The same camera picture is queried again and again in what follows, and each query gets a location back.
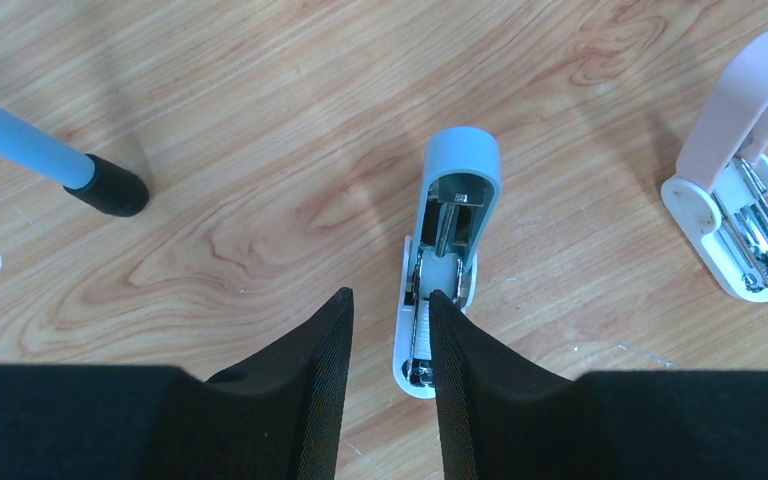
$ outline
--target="white plastic base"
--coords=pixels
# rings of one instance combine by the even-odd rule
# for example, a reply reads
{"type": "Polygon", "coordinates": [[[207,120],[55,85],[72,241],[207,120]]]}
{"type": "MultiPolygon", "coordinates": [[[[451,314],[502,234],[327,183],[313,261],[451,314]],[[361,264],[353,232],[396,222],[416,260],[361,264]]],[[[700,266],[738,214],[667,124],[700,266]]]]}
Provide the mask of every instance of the white plastic base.
{"type": "MultiPolygon", "coordinates": [[[[768,195],[768,158],[762,155],[753,170],[767,186],[768,195]]],[[[723,172],[717,181],[720,198],[732,210],[739,205],[754,202],[753,198],[742,193],[745,187],[741,188],[737,182],[742,180],[728,172],[723,172]]],[[[723,290],[733,297],[750,302],[768,302],[768,288],[757,293],[746,289],[743,272],[734,261],[723,235],[718,232],[722,226],[722,214],[711,194],[673,175],[661,186],[661,198],[723,290]]]]}
{"type": "MultiPolygon", "coordinates": [[[[413,340],[413,319],[414,319],[414,306],[405,305],[405,291],[407,290],[408,282],[408,263],[410,262],[410,256],[412,251],[412,238],[410,235],[405,237],[405,249],[402,257],[402,283],[399,288],[399,310],[396,315],[396,336],[393,343],[393,378],[396,379],[396,383],[402,390],[408,395],[416,398],[434,398],[435,391],[431,387],[415,387],[410,384],[407,378],[402,373],[402,365],[405,361],[410,360],[411,341],[413,340]]],[[[465,275],[470,278],[469,294],[466,299],[466,305],[461,309],[466,313],[466,309],[472,304],[472,299],[475,297],[475,283],[478,272],[478,258],[476,257],[472,263],[472,267],[465,275]]]]}

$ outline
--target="wood grain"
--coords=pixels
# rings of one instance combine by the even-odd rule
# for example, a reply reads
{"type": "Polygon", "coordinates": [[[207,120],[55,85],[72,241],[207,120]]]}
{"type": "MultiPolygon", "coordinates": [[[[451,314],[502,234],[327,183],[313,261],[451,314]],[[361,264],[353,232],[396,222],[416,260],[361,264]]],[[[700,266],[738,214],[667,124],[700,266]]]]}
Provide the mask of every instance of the wood grain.
{"type": "Polygon", "coordinates": [[[339,478],[442,477],[389,373],[402,239],[437,130],[496,135],[505,193],[470,317],[567,377],[768,368],[658,197],[768,2],[0,2],[0,106],[150,184],[121,220],[0,159],[0,362],[206,377],[340,286],[339,478]]]}

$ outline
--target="stapler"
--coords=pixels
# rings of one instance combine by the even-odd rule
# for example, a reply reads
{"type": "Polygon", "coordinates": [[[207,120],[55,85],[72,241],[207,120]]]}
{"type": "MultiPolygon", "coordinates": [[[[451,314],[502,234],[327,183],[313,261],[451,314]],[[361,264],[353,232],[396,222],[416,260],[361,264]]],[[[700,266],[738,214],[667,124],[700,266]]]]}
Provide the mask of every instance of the stapler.
{"type": "Polygon", "coordinates": [[[393,347],[393,376],[411,396],[434,398],[429,297],[441,290],[466,312],[478,246],[501,193],[499,145],[489,133],[455,127],[431,138],[416,224],[405,238],[393,347]]]}
{"type": "Polygon", "coordinates": [[[768,302],[768,32],[726,67],[661,198],[720,286],[768,302]]]}

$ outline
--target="black rubber tip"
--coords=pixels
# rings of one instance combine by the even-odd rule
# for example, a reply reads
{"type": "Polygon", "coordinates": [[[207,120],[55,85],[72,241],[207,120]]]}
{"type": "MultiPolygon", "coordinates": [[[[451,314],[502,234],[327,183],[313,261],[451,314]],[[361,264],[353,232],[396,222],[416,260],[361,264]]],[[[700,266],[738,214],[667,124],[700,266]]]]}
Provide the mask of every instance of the black rubber tip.
{"type": "Polygon", "coordinates": [[[63,187],[70,195],[92,205],[98,211],[117,217],[132,217],[148,204],[148,188],[140,177],[91,153],[95,174],[87,186],[73,190],[63,187]]]}

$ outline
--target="blue pole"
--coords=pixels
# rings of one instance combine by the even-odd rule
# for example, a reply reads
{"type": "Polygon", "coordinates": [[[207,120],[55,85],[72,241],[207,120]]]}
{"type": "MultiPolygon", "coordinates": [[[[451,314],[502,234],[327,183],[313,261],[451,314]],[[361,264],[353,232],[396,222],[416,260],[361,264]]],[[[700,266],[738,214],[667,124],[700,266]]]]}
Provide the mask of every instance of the blue pole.
{"type": "Polygon", "coordinates": [[[138,176],[85,155],[2,109],[0,155],[63,185],[70,195],[103,213],[130,217],[149,201],[148,188],[138,176]]]}
{"type": "Polygon", "coordinates": [[[0,109],[0,156],[71,189],[95,173],[89,157],[0,109]]]}

